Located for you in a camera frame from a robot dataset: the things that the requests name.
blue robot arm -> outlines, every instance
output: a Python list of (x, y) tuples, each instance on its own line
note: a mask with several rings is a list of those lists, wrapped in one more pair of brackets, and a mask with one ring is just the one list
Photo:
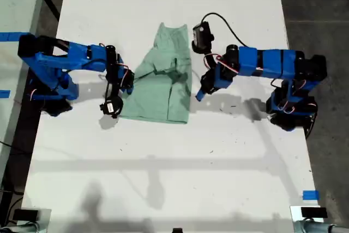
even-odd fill
[[(64, 54), (52, 55), (53, 48), (61, 49)], [(123, 102), (118, 91), (133, 90), (134, 74), (123, 64), (114, 46), (81, 45), (46, 36), (35, 37), (28, 34), (19, 40), (18, 56), (26, 62), (38, 78), (35, 93), (31, 99), (43, 100), (45, 110), (52, 116), (68, 111), (71, 106), (66, 101), (79, 96), (79, 87), (73, 83), (69, 72), (76, 69), (103, 72), (112, 84), (112, 92), (100, 106), (104, 114), (116, 118), (122, 109)]]
[(202, 21), (193, 31), (192, 49), (205, 55), (208, 68), (201, 77), (201, 88), (196, 95), (198, 101), (206, 94), (228, 88), (237, 75), (282, 79), (281, 87), (275, 87), (267, 100), (267, 113), (272, 115), (270, 121), (287, 131), (302, 126), (309, 134), (316, 118), (317, 104), (314, 97), (308, 95), (327, 76), (324, 56), (305, 59), (304, 54), (296, 50), (258, 50), (229, 45), (216, 63), (215, 54), (211, 52), (214, 37), (208, 22)]

gray floor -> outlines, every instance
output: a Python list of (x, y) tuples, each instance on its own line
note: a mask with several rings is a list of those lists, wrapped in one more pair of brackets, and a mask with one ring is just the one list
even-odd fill
[[(53, 1), (60, 10), (62, 0)], [(345, 88), (349, 83), (349, 0), (282, 0), (282, 5), (290, 48), (302, 50), (307, 56), (319, 53), (328, 60), (328, 77), (312, 92), (320, 110), (308, 150), (320, 204), (328, 209), (329, 221), (349, 227), (349, 139), (345, 125), (349, 118)], [(57, 25), (43, 4), (38, 34), (54, 37)], [(29, 127), (25, 122), (37, 121), (37, 117), (23, 118), (17, 131), (32, 134), (35, 125)], [(25, 149), (33, 146), (35, 133)], [(19, 157), (12, 162), (12, 174), (24, 170)], [(28, 158), (22, 157), (22, 161), (29, 165)], [(26, 175), (16, 179), (17, 187), (25, 186)]]

